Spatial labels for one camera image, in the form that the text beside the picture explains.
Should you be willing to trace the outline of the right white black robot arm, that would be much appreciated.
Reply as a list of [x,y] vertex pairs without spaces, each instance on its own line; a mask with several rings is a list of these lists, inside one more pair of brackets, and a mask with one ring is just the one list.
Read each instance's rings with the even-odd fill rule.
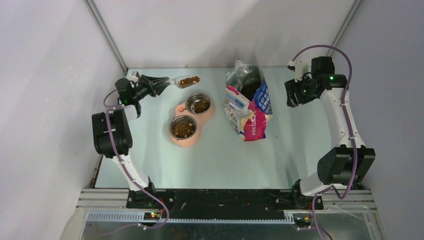
[[317,170],[297,181],[299,190],[291,194],[291,204],[304,209],[311,197],[326,189],[359,184],[373,164],[376,153],[368,148],[356,127],[350,107],[348,79],[336,74],[330,56],[315,57],[311,65],[291,60],[288,69],[294,79],[285,82],[287,106],[295,108],[314,100],[323,106],[330,131],[331,150],[317,163]]

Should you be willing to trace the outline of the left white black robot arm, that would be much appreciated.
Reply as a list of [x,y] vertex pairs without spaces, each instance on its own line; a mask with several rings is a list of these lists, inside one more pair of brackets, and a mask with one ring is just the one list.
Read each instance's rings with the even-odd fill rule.
[[145,208],[153,208],[158,194],[150,177],[137,171],[130,154],[133,138],[128,115],[141,116],[140,101],[147,96],[157,97],[170,85],[169,77],[141,75],[137,81],[120,78],[115,82],[119,104],[108,106],[105,112],[91,116],[93,143],[98,154],[112,160],[125,177],[131,191],[142,191],[138,201]]

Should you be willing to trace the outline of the pink pet food bag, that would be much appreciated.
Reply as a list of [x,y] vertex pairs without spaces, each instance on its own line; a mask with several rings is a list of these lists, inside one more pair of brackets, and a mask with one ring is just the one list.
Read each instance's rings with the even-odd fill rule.
[[225,77],[225,90],[223,109],[239,137],[245,142],[266,138],[273,111],[262,68],[237,59]]

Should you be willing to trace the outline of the clear plastic scoop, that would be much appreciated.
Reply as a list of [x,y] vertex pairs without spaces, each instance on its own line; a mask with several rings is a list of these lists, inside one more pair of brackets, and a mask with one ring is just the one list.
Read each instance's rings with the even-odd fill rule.
[[183,75],[175,78],[170,78],[166,82],[171,86],[175,86],[179,89],[185,89],[195,84],[198,84],[201,79],[196,75]]

